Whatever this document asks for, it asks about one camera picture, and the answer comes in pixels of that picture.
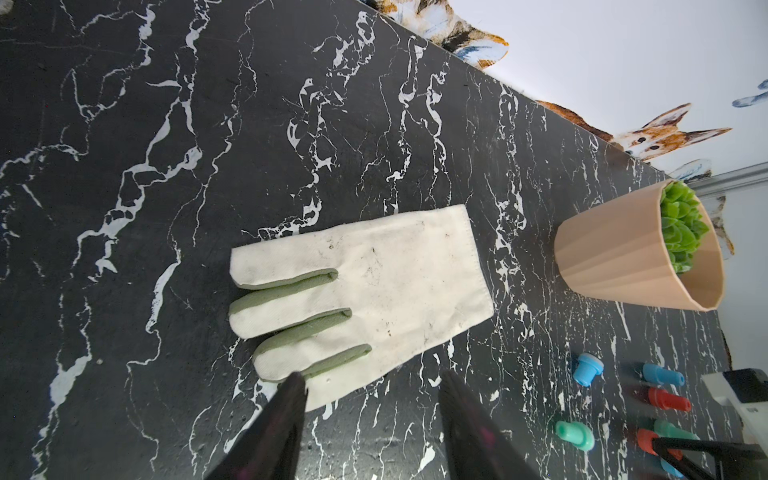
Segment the green stamp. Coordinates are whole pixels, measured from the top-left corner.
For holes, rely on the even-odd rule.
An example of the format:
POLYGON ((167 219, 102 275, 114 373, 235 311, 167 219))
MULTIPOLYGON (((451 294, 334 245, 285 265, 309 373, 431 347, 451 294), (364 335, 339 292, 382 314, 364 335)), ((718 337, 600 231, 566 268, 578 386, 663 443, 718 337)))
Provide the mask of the green stamp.
POLYGON ((659 437, 685 440, 700 439, 697 434, 683 430, 675 424, 663 419, 656 419, 654 421, 653 430, 659 437))
POLYGON ((557 421, 555 433, 561 440, 584 452, 591 451, 595 446, 591 428, 580 422, 557 421))

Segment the potted green plant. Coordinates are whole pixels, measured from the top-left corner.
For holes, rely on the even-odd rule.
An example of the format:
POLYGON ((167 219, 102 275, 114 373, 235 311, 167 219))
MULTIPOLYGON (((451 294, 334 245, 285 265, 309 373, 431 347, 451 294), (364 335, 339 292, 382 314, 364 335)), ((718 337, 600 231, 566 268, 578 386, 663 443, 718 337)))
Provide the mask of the potted green plant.
POLYGON ((587 297, 708 312, 724 296, 714 225, 681 181, 644 187, 564 221, 554 253, 567 285, 587 297))

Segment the blue stamp cap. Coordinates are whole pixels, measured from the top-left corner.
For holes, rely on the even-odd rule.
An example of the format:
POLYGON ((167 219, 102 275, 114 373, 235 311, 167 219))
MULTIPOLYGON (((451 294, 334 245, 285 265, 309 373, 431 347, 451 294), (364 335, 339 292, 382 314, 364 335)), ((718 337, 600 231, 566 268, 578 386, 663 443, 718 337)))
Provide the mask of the blue stamp cap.
POLYGON ((672 476, 676 479, 683 479, 684 475, 677 470, 673 465, 671 465, 669 462, 664 460, 663 458, 660 459, 661 468, 664 472, 666 472, 668 475, 672 476))

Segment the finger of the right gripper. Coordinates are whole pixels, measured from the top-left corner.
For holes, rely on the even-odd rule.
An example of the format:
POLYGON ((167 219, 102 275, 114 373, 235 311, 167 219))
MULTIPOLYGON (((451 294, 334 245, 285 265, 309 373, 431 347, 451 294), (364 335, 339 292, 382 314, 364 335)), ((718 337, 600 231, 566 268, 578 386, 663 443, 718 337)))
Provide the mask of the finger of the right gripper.
POLYGON ((735 460, 743 458, 747 460, 766 460, 767 455, 759 445, 732 443, 709 440, 673 440, 675 448, 681 451, 696 451, 711 454, 716 459, 735 460))
POLYGON ((684 477, 691 480, 715 480, 715 477, 698 464, 682 454, 674 454, 671 450, 662 450, 659 456, 678 470, 684 477))

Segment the beige paper sheet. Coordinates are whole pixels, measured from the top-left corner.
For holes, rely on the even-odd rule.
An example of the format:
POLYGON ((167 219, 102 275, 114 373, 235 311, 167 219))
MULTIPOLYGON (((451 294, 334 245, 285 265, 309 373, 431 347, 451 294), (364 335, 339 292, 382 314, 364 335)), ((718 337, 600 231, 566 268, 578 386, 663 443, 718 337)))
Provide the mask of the beige paper sheet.
POLYGON ((258 339, 258 377, 305 377, 308 409, 367 386, 489 319, 494 304, 464 205, 234 248, 232 331, 258 339))

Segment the blue stamp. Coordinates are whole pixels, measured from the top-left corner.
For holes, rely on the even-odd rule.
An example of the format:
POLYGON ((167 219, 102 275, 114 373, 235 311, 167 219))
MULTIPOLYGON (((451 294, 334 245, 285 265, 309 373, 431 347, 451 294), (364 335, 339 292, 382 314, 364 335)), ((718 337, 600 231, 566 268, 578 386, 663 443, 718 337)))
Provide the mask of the blue stamp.
POLYGON ((590 353, 582 353, 577 358, 573 379, 583 387, 590 387, 593 380, 603 372, 604 363, 599 358, 590 353))
POLYGON ((682 387, 685 385, 685 376, 674 370, 669 370, 656 364, 645 363, 642 366, 643 379, 654 385, 672 385, 682 387))

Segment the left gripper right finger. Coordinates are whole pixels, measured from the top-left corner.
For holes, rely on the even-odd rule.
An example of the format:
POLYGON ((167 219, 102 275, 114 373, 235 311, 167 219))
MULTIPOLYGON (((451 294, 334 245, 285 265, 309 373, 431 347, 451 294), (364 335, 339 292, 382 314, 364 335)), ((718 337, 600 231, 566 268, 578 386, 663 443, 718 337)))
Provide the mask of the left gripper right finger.
POLYGON ((441 373, 438 398, 451 479, 539 477, 455 372, 441 373))

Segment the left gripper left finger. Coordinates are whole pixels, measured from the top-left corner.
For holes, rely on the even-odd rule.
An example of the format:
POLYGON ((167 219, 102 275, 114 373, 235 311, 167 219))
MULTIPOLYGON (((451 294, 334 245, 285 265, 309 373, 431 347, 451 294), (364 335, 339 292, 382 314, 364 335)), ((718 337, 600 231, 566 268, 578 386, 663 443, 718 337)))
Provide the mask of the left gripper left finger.
POLYGON ((304 377, 298 372, 291 373, 207 477, 225 480, 295 478, 307 398, 304 377))

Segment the red stamp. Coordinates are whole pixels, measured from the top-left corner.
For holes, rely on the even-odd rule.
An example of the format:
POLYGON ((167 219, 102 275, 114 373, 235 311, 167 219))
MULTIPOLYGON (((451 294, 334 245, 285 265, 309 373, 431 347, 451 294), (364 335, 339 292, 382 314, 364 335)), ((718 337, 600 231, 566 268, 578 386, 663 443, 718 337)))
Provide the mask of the red stamp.
POLYGON ((648 454, 664 460, 682 460, 684 458, 682 451, 675 448, 673 437, 664 437, 648 429, 639 429, 635 438, 638 446, 648 454))
POLYGON ((647 391, 647 398, 651 405, 662 410, 688 413, 693 408, 691 401, 686 397, 672 394, 661 388, 650 387, 647 391))

